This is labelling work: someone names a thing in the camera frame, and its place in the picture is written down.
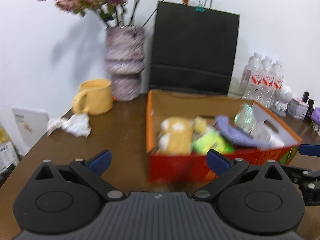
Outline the white robot figurine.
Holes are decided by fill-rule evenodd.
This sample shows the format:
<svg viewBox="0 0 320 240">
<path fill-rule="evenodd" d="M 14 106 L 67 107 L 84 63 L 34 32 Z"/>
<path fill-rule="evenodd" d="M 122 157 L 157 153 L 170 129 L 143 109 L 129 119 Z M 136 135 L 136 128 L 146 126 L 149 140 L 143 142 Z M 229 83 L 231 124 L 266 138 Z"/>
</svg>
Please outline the white robot figurine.
<svg viewBox="0 0 320 240">
<path fill-rule="evenodd" d="M 280 90 L 276 91 L 276 101 L 274 103 L 273 112 L 278 116 L 285 117 L 287 105 L 291 101 L 292 97 L 291 88 L 283 85 Z"/>
</svg>

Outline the white booklet against wall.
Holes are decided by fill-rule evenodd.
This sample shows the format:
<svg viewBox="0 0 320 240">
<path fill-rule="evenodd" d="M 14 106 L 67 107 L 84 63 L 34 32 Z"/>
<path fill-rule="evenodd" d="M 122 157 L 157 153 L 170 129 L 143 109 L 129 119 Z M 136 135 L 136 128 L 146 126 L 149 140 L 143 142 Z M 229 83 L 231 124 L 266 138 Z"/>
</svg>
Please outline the white booklet against wall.
<svg viewBox="0 0 320 240">
<path fill-rule="evenodd" d="M 18 154 L 24 157 L 47 132 L 49 115 L 45 110 L 12 107 L 14 132 L 12 140 Z"/>
</svg>

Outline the green packet in box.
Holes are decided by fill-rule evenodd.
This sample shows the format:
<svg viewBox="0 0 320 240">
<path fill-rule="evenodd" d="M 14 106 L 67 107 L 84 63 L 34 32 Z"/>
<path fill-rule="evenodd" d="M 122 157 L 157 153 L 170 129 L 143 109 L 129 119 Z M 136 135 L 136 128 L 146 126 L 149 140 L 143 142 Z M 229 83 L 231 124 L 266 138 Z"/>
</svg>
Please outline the green packet in box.
<svg viewBox="0 0 320 240">
<path fill-rule="evenodd" d="M 191 144 L 193 151 L 200 155 L 206 155 L 209 150 L 215 150 L 221 154 L 232 154 L 235 149 L 225 139 L 214 131 L 209 131 Z"/>
</svg>

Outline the purple tissue pack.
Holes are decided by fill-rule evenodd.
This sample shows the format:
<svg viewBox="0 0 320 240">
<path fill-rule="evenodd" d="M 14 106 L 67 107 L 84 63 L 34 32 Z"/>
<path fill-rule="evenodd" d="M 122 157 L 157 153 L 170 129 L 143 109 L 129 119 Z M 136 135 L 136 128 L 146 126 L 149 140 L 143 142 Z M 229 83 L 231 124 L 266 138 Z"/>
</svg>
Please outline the purple tissue pack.
<svg viewBox="0 0 320 240">
<path fill-rule="evenodd" d="M 316 107 L 310 117 L 311 121 L 316 124 L 317 126 L 320 126 L 320 108 Z"/>
</svg>

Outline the black paper shopping bag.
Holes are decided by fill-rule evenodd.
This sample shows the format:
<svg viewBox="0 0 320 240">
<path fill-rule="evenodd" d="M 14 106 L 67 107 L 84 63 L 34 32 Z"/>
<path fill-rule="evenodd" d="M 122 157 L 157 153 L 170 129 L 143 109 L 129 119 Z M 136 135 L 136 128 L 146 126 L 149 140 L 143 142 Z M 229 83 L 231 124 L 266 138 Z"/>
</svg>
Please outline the black paper shopping bag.
<svg viewBox="0 0 320 240">
<path fill-rule="evenodd" d="M 177 3 L 157 8 L 149 88 L 226 95 L 232 79 L 240 16 Z"/>
</svg>

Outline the yellow snack bag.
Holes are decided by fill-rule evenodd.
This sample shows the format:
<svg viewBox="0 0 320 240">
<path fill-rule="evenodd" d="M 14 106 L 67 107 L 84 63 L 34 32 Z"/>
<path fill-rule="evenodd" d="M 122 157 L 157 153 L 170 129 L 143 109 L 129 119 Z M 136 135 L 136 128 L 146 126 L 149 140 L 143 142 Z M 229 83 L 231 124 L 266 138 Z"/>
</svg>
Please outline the yellow snack bag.
<svg viewBox="0 0 320 240">
<path fill-rule="evenodd" d="M 19 164 L 20 160 L 15 151 L 10 137 L 6 130 L 1 126 L 0 144 L 0 166 L 1 166 L 1 185 L 5 182 L 11 172 Z"/>
</svg>

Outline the purple knitted cloth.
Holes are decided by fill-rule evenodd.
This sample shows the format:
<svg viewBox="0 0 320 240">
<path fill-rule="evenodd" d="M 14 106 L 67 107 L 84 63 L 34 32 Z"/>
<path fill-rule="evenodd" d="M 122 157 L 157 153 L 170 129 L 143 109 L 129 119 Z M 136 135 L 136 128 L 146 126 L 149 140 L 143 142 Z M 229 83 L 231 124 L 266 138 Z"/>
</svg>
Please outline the purple knitted cloth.
<svg viewBox="0 0 320 240">
<path fill-rule="evenodd" d="M 220 134 L 233 145 L 262 148 L 270 146 L 269 143 L 254 140 L 251 136 L 244 133 L 242 130 L 232 126 L 229 123 L 228 116 L 218 115 L 215 118 L 215 126 L 220 131 Z"/>
</svg>

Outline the green binder clip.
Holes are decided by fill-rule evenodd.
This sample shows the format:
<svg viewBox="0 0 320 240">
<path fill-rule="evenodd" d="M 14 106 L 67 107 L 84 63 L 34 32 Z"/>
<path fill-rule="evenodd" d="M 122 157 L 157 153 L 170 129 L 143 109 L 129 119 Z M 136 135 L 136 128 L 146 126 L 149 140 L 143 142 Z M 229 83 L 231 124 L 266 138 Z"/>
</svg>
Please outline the green binder clip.
<svg viewBox="0 0 320 240">
<path fill-rule="evenodd" d="M 205 12 L 204 3 L 199 1 L 198 5 L 195 6 L 195 11 L 196 12 Z"/>
</svg>

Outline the orange white plush cat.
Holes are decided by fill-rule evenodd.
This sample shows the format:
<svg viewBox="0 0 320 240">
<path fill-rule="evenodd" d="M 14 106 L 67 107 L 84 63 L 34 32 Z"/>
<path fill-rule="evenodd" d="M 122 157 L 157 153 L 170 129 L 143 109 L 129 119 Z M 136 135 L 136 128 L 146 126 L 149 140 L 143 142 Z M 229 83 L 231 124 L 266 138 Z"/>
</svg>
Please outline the orange white plush cat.
<svg viewBox="0 0 320 240">
<path fill-rule="evenodd" d="M 161 123 L 158 136 L 158 153 L 160 155 L 191 155 L 193 138 L 193 121 L 179 116 L 171 116 Z"/>
</svg>

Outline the iridescent crumpled plastic bag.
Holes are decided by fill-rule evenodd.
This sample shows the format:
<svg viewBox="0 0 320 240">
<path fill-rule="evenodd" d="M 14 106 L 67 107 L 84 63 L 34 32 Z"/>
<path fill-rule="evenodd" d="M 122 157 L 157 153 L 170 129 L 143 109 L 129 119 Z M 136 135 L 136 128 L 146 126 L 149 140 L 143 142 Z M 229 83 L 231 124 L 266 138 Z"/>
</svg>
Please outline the iridescent crumpled plastic bag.
<svg viewBox="0 0 320 240">
<path fill-rule="evenodd" d="M 257 124 L 252 107 L 244 103 L 240 107 L 240 111 L 234 118 L 234 124 L 237 128 L 241 129 L 245 133 L 251 133 L 252 129 Z"/>
</svg>

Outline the yellow ceramic mug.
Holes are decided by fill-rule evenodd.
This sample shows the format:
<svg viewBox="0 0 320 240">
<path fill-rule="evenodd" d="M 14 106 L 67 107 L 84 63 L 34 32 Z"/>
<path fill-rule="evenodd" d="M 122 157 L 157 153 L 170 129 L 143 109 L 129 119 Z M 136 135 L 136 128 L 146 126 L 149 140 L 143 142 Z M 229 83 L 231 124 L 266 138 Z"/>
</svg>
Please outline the yellow ceramic mug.
<svg viewBox="0 0 320 240">
<path fill-rule="evenodd" d="M 113 107 L 111 86 L 112 82 L 108 79 L 83 82 L 73 100 L 73 113 L 100 115 L 110 111 Z"/>
</svg>

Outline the crumpled white tissue paper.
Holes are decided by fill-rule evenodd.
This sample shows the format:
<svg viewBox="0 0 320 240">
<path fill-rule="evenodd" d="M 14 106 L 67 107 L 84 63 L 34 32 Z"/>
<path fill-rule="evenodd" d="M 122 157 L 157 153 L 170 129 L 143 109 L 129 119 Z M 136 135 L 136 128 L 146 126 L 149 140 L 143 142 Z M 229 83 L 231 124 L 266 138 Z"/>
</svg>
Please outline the crumpled white tissue paper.
<svg viewBox="0 0 320 240">
<path fill-rule="evenodd" d="M 62 129 L 75 137 L 88 137 L 91 133 L 88 114 L 73 114 L 69 119 L 50 119 L 47 124 L 47 135 L 50 136 L 55 130 Z"/>
</svg>

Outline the white plastic bottle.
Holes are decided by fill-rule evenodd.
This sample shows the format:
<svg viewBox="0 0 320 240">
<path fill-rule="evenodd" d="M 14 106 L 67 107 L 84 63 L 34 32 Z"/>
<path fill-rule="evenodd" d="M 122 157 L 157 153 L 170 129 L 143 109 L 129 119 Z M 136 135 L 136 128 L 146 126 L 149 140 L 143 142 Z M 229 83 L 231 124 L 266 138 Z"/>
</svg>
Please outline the white plastic bottle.
<svg viewBox="0 0 320 240">
<path fill-rule="evenodd" d="M 266 124 L 256 124 L 250 133 L 254 141 L 260 144 L 261 149 L 283 148 L 284 142 L 270 127 Z"/>
</svg>

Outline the orange red cardboard box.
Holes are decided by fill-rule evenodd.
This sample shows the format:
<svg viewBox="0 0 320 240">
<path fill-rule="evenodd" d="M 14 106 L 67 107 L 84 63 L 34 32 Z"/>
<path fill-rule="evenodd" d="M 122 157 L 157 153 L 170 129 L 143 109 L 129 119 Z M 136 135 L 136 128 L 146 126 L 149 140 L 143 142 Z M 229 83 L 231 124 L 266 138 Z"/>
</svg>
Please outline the orange red cardboard box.
<svg viewBox="0 0 320 240">
<path fill-rule="evenodd" d="M 229 139 L 222 126 L 250 109 L 257 122 L 251 144 Z M 146 151 L 151 182 L 207 181 L 216 177 L 206 161 L 209 150 L 261 165 L 268 159 L 289 164 L 301 138 L 274 113 L 255 101 L 227 96 L 150 90 L 146 105 Z"/>
</svg>

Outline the water bottle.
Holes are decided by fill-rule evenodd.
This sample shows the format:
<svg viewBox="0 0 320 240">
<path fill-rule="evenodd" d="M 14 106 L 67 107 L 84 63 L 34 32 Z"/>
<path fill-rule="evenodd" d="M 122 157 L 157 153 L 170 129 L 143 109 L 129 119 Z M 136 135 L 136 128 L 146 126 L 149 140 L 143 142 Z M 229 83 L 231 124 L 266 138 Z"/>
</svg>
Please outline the water bottle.
<svg viewBox="0 0 320 240">
<path fill-rule="evenodd" d="M 258 101 L 261 96 L 261 86 L 263 79 L 263 67 L 261 65 L 261 54 L 255 52 L 249 61 L 246 69 L 246 89 L 243 99 Z"/>
<path fill-rule="evenodd" d="M 267 108 L 270 101 L 273 89 L 274 73 L 272 68 L 272 58 L 265 56 L 262 61 L 263 78 L 261 81 L 261 87 L 259 91 L 259 103 Z"/>
<path fill-rule="evenodd" d="M 284 73 L 283 73 L 283 64 L 280 61 L 276 61 L 273 64 L 273 73 L 274 73 L 274 81 L 273 81 L 273 92 L 271 96 L 271 101 L 269 104 L 269 109 L 274 109 L 274 106 L 277 101 L 277 94 L 280 92 L 283 80 L 284 80 Z"/>
</svg>

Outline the water bottle right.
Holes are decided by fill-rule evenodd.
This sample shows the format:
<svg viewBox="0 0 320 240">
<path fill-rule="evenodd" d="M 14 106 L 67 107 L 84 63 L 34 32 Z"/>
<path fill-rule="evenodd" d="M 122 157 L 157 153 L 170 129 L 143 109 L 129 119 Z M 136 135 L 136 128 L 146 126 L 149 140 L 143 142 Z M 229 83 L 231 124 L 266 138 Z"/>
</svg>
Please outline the water bottle right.
<svg viewBox="0 0 320 240">
<path fill-rule="evenodd" d="M 284 73 L 283 73 L 283 64 L 280 61 L 276 61 L 273 64 L 273 73 L 274 73 L 274 81 L 273 81 L 273 92 L 271 96 L 271 101 L 269 104 L 269 109 L 274 109 L 274 106 L 277 101 L 277 94 L 280 92 L 283 80 L 284 80 Z"/>
</svg>

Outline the water bottle left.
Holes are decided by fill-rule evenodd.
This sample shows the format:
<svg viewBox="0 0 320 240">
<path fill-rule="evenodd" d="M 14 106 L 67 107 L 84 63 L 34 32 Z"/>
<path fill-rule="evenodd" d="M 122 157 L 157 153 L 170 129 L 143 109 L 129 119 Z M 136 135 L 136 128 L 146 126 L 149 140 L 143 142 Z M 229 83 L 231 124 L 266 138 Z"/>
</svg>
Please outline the water bottle left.
<svg viewBox="0 0 320 240">
<path fill-rule="evenodd" d="M 243 99 L 258 101 L 261 96 L 261 86 L 263 79 L 263 67 L 261 65 L 261 54 L 255 52 L 249 61 L 246 69 L 246 89 Z"/>
</svg>

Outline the small metal tin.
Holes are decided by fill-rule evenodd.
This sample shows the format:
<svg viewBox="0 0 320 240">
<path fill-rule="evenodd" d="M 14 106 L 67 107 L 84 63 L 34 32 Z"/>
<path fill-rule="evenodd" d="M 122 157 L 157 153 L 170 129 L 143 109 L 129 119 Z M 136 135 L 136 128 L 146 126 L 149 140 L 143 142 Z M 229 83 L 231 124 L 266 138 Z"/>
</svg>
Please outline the small metal tin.
<svg viewBox="0 0 320 240">
<path fill-rule="evenodd" d="M 292 98 L 288 103 L 287 112 L 295 119 L 304 120 L 308 107 L 308 104 L 303 102 L 302 100 Z"/>
</svg>

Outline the water bottle middle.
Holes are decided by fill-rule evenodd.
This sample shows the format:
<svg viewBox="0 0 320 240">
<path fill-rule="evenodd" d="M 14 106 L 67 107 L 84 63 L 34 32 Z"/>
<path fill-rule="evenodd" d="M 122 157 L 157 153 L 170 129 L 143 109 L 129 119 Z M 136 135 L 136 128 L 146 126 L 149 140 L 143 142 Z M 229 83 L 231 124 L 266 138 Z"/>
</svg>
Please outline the water bottle middle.
<svg viewBox="0 0 320 240">
<path fill-rule="evenodd" d="M 272 68 L 272 58 L 265 56 L 262 61 L 263 78 L 261 81 L 261 87 L 259 91 L 259 103 L 267 108 L 270 101 L 273 89 L 274 73 Z"/>
</svg>

